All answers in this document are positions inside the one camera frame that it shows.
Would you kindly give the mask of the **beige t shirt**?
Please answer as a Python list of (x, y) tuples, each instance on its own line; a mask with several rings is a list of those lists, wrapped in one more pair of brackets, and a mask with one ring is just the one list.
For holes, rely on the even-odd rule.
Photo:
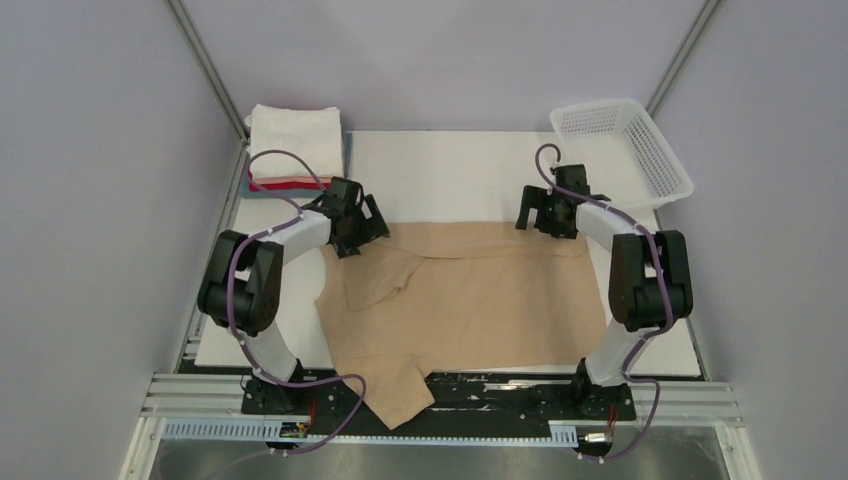
[(399, 223), (340, 258), (315, 307), (332, 363), (396, 429), (435, 371), (574, 365), (608, 324), (587, 241), (507, 223)]

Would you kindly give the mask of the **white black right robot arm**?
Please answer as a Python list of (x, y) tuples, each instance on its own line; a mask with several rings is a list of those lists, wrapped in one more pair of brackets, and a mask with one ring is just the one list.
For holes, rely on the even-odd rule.
[(629, 382), (641, 350), (692, 312), (687, 242), (682, 232), (652, 231), (591, 194), (582, 165), (555, 167), (546, 181), (546, 187), (523, 187), (516, 228), (556, 239), (583, 235), (610, 255), (611, 320), (600, 345), (580, 361), (570, 392), (575, 411), (592, 418), (609, 407), (609, 388)]

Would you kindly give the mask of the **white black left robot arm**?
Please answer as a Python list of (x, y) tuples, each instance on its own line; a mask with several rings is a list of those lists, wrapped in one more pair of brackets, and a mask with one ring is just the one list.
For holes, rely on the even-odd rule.
[(221, 232), (202, 277), (196, 305), (237, 341), (253, 376), (269, 385), (267, 399), (279, 412), (297, 412), (304, 384), (292, 378), (298, 360), (276, 325), (284, 267), (331, 246), (338, 258), (390, 235), (375, 197), (353, 180), (334, 177), (313, 201), (295, 207), (292, 219), (245, 234)]

